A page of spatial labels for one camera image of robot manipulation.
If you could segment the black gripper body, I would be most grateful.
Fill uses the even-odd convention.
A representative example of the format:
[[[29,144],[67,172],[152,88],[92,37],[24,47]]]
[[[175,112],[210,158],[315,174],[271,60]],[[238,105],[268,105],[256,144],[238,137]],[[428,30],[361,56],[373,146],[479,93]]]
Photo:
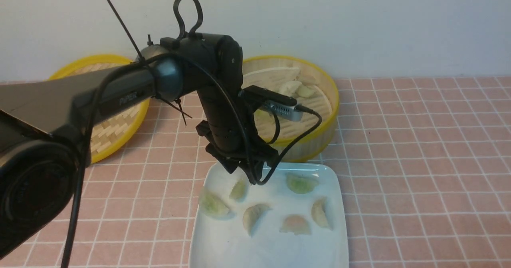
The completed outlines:
[[[254,111],[238,97],[240,91],[235,93],[232,100],[238,110],[242,128],[217,87],[200,89],[198,95],[206,120],[197,125],[197,133],[209,141],[206,152],[217,160],[219,156],[237,159],[240,162],[238,168],[244,170],[248,155],[251,155],[253,162],[274,167],[279,159],[279,152],[259,136],[254,122]]]

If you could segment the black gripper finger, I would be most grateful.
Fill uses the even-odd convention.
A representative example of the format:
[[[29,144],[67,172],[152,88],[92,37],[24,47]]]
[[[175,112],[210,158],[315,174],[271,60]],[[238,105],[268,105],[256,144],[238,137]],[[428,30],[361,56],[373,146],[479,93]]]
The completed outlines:
[[[232,175],[232,173],[237,170],[240,163],[237,159],[232,159],[224,156],[219,156],[218,162],[230,175]]]
[[[260,162],[244,164],[244,172],[251,185],[257,185],[260,180]]]

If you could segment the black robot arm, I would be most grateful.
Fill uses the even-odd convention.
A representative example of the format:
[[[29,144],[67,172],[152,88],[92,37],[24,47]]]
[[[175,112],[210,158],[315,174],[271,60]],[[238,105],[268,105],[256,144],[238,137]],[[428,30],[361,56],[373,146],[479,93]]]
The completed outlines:
[[[227,35],[162,38],[139,62],[58,80],[1,86],[1,257],[52,221],[79,195],[97,125],[151,97],[174,102],[197,92],[206,120],[197,132],[228,172],[251,182],[278,151],[257,133],[242,98],[242,48]]]

